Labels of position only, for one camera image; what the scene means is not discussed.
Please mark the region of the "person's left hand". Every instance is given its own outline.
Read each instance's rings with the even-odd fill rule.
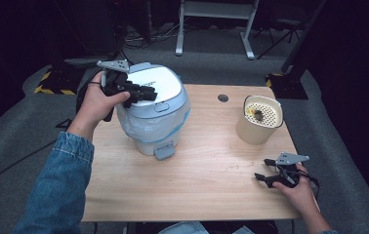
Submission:
[[[89,141],[93,139],[93,132],[97,124],[107,116],[111,108],[130,97],[128,92],[107,97],[101,89],[101,79],[102,73],[99,72],[88,84],[84,101],[67,130],[69,133],[82,136]]]

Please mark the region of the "denim jacket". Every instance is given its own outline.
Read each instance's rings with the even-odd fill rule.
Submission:
[[[81,233],[79,223],[84,214],[85,190],[93,158],[94,145],[90,141],[60,133],[29,195],[25,214],[13,233]],[[246,229],[242,227],[235,234],[252,233]],[[160,232],[174,233],[208,234],[197,221],[180,222]]]

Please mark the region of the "wooden table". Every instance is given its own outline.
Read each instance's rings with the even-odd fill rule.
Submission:
[[[142,155],[117,116],[100,122],[84,221],[281,219],[300,215],[254,173],[275,175],[264,159],[296,153],[285,124],[262,145],[235,127],[249,95],[273,98],[267,87],[185,85],[190,115],[171,158]],[[221,102],[218,95],[227,95]]]

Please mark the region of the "beige cup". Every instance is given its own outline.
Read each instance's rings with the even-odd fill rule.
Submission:
[[[247,96],[236,132],[247,143],[262,144],[282,123],[282,108],[278,101],[269,97]]]

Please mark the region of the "metal stand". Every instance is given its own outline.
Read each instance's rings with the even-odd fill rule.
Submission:
[[[176,45],[176,55],[181,56],[183,54],[185,16],[193,16],[193,17],[248,20],[245,32],[241,32],[240,36],[246,51],[247,58],[253,59],[254,53],[252,52],[252,48],[251,45],[249,44],[248,37],[251,31],[252,22],[254,21],[255,13],[257,12],[257,7],[258,0],[255,0],[254,4],[252,5],[192,2],[182,0],[179,35],[178,42]]]

